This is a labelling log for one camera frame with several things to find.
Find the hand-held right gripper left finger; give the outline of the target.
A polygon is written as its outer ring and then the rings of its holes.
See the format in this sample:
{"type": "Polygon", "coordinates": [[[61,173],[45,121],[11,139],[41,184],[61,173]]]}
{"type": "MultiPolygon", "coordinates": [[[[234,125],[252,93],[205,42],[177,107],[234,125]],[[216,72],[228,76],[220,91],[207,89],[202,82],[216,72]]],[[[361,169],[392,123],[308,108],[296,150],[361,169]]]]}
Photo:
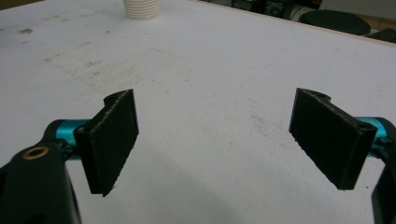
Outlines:
{"type": "Polygon", "coordinates": [[[119,91],[74,130],[78,153],[92,194],[104,197],[114,188],[139,134],[134,91],[119,91]]]}

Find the black round stool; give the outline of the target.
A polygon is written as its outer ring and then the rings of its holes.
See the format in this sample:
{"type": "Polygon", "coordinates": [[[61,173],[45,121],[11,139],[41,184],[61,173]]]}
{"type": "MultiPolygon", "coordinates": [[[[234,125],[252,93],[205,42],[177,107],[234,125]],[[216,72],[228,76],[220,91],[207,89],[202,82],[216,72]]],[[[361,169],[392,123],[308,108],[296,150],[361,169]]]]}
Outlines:
{"type": "Polygon", "coordinates": [[[342,11],[315,10],[300,16],[299,22],[351,35],[368,35],[371,27],[360,17],[342,11]]]}

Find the white foam mat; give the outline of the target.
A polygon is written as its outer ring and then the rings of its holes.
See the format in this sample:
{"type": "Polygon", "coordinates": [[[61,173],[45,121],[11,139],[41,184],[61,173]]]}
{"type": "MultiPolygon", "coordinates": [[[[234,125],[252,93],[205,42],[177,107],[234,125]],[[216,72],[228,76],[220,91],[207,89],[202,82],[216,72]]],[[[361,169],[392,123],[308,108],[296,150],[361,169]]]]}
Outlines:
{"type": "Polygon", "coordinates": [[[300,88],[396,124],[396,45],[196,0],[127,18],[121,0],[0,11],[0,166],[56,119],[134,91],[139,135],[115,188],[68,163],[84,224],[373,224],[383,163],[337,189],[290,135],[300,88]]]}

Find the stack of white paper cups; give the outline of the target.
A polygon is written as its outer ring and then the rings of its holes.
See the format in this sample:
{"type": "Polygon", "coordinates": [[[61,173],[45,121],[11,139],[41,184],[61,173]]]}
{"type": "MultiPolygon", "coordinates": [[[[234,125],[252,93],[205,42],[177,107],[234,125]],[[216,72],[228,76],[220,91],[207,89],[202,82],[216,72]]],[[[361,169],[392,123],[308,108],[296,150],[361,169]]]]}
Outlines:
{"type": "Polygon", "coordinates": [[[134,20],[151,20],[159,16],[159,0],[123,0],[126,15],[134,20]]]}

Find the black computer tower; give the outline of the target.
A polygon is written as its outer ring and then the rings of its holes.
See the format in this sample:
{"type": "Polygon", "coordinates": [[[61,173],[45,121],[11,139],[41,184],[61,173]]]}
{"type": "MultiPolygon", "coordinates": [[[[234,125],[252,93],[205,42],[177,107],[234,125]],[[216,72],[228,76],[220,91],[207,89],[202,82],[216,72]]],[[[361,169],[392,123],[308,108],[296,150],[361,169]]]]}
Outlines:
{"type": "Polygon", "coordinates": [[[264,14],[288,20],[293,7],[292,0],[266,0],[264,14]]]}

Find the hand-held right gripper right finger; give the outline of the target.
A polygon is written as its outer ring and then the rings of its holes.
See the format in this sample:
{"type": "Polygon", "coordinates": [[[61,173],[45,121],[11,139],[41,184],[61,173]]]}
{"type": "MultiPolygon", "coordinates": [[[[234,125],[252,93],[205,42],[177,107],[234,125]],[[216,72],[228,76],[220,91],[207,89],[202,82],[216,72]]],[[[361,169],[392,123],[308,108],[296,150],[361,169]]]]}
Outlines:
{"type": "Polygon", "coordinates": [[[296,90],[290,133],[337,189],[354,189],[377,128],[350,116],[331,97],[296,90]]]}

